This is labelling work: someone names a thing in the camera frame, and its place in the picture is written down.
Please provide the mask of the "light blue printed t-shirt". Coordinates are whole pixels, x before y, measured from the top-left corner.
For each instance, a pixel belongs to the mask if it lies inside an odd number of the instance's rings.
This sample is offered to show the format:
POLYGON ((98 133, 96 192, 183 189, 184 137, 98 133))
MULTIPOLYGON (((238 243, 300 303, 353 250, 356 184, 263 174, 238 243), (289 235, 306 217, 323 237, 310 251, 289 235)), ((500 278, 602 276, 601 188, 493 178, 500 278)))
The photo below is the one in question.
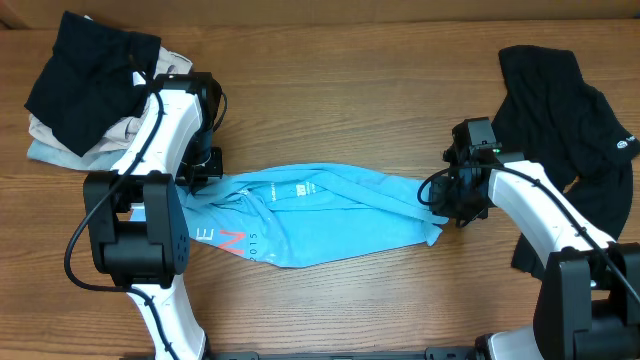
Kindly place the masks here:
POLYGON ((192 239, 282 268, 434 244, 447 218, 420 181, 335 163, 286 165, 177 189, 192 239))

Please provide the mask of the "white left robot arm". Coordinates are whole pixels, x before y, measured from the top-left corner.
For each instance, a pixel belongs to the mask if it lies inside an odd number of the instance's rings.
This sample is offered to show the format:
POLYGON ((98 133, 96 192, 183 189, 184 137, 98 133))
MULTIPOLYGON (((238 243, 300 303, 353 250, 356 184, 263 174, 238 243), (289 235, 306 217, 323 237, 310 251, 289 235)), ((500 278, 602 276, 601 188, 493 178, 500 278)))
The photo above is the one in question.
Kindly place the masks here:
POLYGON ((83 185, 94 265, 127 294, 152 337, 156 359, 208 359, 183 274, 190 237, 178 189, 195 190, 223 173, 212 137, 226 112, 226 96, 208 72, 161 74, 142 125, 110 170, 90 173, 83 185))

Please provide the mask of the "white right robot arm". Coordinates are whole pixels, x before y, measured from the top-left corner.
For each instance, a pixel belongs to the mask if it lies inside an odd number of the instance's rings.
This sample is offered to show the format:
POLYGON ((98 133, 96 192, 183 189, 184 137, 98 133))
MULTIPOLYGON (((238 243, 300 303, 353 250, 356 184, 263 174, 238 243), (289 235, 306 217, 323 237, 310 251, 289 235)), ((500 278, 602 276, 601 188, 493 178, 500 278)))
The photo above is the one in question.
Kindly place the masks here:
POLYGON ((477 338, 471 347, 431 348, 429 359, 636 359, 639 246, 618 244, 581 215, 520 153, 450 155, 417 198, 464 227, 491 207, 517 225, 544 272, 529 326, 477 338))

